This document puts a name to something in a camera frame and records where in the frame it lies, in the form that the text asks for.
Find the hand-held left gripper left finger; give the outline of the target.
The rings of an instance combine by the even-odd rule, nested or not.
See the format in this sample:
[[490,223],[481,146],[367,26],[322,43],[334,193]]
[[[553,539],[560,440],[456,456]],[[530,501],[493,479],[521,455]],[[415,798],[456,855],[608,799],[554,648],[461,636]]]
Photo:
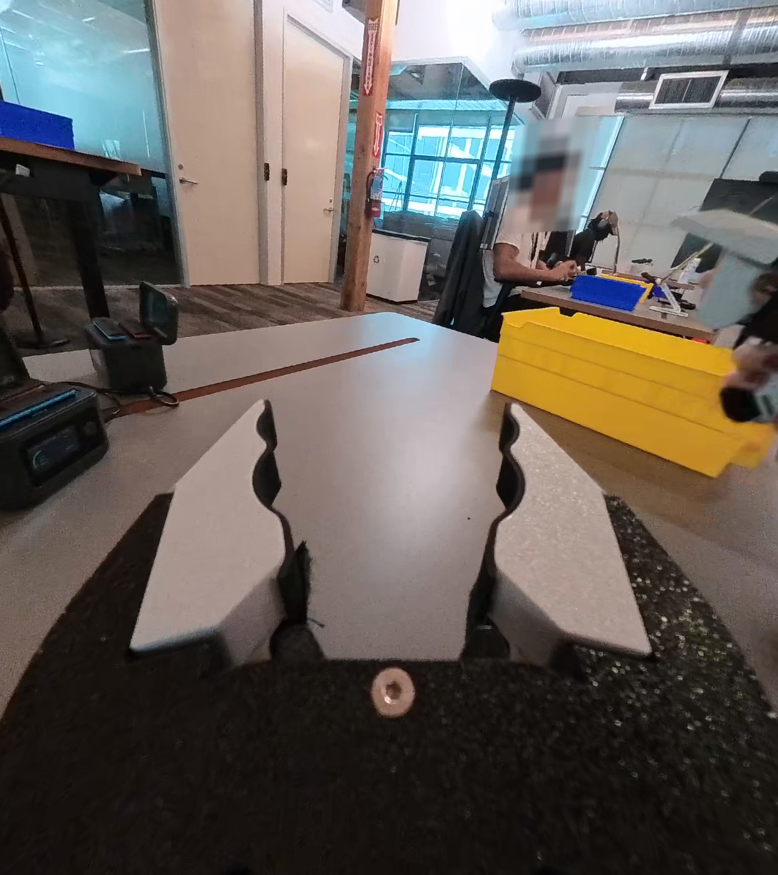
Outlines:
[[312,559],[276,508],[273,406],[257,401],[177,482],[130,641],[210,644],[223,663],[312,662]]

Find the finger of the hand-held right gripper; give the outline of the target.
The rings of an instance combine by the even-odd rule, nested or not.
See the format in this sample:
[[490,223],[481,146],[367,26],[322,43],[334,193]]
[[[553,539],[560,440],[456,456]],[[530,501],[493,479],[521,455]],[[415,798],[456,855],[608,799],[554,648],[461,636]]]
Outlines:
[[721,247],[698,304],[701,322],[710,329],[724,329],[758,312],[772,294],[768,277],[773,266],[773,258]]
[[773,265],[778,260],[778,225],[751,215],[728,210],[681,213],[671,225],[746,262]]

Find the yellow plastic bin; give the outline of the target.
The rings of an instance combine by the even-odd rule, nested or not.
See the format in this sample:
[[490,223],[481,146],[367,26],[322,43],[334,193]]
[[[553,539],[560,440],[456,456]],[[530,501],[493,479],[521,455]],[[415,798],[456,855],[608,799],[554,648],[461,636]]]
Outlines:
[[492,388],[717,478],[760,465],[777,441],[771,425],[726,417],[732,370],[727,349],[547,308],[504,315]]

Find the far wooden desk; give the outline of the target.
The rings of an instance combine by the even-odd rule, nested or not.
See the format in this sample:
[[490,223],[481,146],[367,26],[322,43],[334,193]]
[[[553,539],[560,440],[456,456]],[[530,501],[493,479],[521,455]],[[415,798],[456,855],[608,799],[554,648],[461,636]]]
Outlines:
[[648,298],[649,286],[638,278],[624,278],[607,274],[607,278],[618,279],[626,284],[634,284],[644,289],[644,294],[631,311],[618,310],[617,308],[579,301],[572,296],[569,283],[556,283],[554,285],[540,285],[537,288],[521,286],[515,289],[518,295],[529,303],[543,305],[546,308],[557,309],[565,316],[583,313],[600,319],[634,325],[661,334],[687,338],[698,342],[714,344],[718,334],[706,327],[692,313],[678,313],[657,307],[652,299]]

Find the small blue plastic bin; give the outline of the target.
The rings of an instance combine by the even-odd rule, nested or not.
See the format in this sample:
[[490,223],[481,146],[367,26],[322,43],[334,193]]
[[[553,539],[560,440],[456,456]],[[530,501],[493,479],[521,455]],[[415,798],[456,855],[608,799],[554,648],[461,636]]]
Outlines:
[[580,274],[570,287],[571,300],[622,312],[634,312],[653,289],[653,283],[615,275]]

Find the white air vent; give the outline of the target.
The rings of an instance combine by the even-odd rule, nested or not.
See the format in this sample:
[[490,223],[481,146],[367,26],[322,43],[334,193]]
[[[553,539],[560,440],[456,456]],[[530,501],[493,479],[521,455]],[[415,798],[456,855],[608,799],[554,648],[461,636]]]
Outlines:
[[729,71],[665,72],[660,75],[649,110],[711,109],[720,96]]

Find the black charging dock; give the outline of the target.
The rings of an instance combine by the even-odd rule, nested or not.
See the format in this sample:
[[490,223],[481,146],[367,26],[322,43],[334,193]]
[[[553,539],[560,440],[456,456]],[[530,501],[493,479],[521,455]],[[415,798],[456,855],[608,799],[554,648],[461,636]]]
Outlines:
[[139,285],[136,320],[91,319],[85,337],[105,387],[121,396],[163,396],[167,384],[164,348],[176,344],[178,328],[178,301],[148,282]]

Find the black charger case with screen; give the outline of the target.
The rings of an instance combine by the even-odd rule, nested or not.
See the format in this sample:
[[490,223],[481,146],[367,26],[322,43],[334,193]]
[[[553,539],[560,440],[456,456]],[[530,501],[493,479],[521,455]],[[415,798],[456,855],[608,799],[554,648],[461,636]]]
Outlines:
[[0,510],[41,503],[108,448],[98,391],[30,376],[0,324]]

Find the black floor lamp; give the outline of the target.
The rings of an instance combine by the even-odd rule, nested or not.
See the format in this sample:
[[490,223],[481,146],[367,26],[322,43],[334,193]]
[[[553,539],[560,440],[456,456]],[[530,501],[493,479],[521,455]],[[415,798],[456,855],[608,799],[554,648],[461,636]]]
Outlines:
[[504,214],[510,184],[501,171],[507,160],[505,159],[506,145],[510,129],[514,124],[515,109],[519,103],[535,103],[541,95],[541,88],[526,80],[502,79],[492,82],[489,86],[489,92],[494,98],[505,104],[504,124],[493,161],[490,194],[484,213],[484,217],[490,220],[492,227],[498,228]]

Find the black jacket on chair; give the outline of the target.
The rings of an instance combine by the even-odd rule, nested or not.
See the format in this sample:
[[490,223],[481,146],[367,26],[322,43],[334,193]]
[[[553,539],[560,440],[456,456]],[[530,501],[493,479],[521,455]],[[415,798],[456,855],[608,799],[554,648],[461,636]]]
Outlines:
[[492,251],[482,247],[483,220],[468,211],[460,217],[448,257],[447,272],[432,323],[461,334],[484,338],[492,316],[485,304]]

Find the white waste cabinet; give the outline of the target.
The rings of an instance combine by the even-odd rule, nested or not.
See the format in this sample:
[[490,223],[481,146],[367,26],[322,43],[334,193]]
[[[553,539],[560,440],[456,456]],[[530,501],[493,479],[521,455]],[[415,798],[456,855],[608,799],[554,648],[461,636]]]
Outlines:
[[430,240],[375,228],[371,236],[368,297],[395,304],[416,302]]

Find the wooden pillar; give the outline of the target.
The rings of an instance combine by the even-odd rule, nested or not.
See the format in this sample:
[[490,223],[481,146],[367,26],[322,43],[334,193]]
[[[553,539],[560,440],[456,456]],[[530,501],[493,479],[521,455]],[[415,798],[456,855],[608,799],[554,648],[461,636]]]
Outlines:
[[352,313],[363,312],[367,298],[374,220],[370,191],[371,183],[382,175],[380,161],[397,10],[398,1],[364,4],[350,216],[341,290],[341,308]]

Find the white door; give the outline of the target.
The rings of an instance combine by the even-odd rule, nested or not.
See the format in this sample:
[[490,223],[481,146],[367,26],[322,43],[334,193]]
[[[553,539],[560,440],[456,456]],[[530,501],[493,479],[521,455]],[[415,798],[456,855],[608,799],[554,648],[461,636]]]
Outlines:
[[255,6],[151,3],[187,286],[259,279]]
[[283,28],[282,278],[334,278],[351,59],[292,16]]

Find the wooden desk with black legs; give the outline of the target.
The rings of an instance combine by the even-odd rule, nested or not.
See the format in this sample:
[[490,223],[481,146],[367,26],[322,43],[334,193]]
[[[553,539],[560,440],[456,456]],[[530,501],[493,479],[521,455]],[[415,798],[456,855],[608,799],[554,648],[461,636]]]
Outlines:
[[101,271],[99,234],[94,219],[100,187],[116,177],[138,177],[138,165],[83,152],[0,137],[0,224],[20,281],[31,329],[13,335],[24,349],[46,351],[68,339],[44,332],[35,308],[21,253],[6,211],[4,195],[63,202],[90,318],[110,315]]

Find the silver air duct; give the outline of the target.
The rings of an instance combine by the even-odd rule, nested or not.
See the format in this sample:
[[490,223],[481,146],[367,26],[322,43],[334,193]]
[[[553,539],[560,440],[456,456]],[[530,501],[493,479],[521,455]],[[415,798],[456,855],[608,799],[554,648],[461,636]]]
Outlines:
[[778,63],[778,2],[503,2],[515,72]]

